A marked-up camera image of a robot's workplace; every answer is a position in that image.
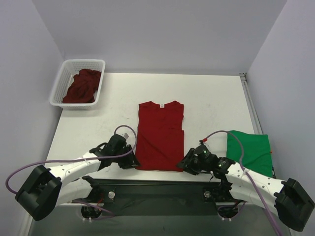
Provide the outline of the red t-shirt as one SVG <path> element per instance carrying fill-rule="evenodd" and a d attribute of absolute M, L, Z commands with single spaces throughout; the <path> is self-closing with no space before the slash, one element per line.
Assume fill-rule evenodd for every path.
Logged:
<path fill-rule="evenodd" d="M 177 165 L 184 158 L 184 105 L 177 101 L 141 103 L 138 118 L 137 169 L 182 172 Z"/>

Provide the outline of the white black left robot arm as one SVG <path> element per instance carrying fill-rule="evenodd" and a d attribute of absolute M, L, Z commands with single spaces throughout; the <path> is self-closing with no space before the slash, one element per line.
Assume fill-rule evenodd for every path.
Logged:
<path fill-rule="evenodd" d="M 131 145 L 103 143 L 68 164 L 51 168 L 37 166 L 15 199 L 36 221 L 44 219 L 55 207 L 64 203 L 77 199 L 95 202 L 104 190 L 89 174 L 112 163 L 118 163 L 121 169 L 140 165 Z"/>

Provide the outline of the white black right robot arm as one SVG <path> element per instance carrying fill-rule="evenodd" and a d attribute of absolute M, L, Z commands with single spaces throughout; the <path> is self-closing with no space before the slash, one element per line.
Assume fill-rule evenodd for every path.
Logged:
<path fill-rule="evenodd" d="M 275 179 L 242 169 L 238 162 L 210 153 L 205 145 L 191 148 L 177 166 L 192 175 L 213 174 L 221 180 L 213 196 L 268 209 L 287 227 L 298 232 L 304 230 L 315 208 L 314 201 L 298 181 Z"/>

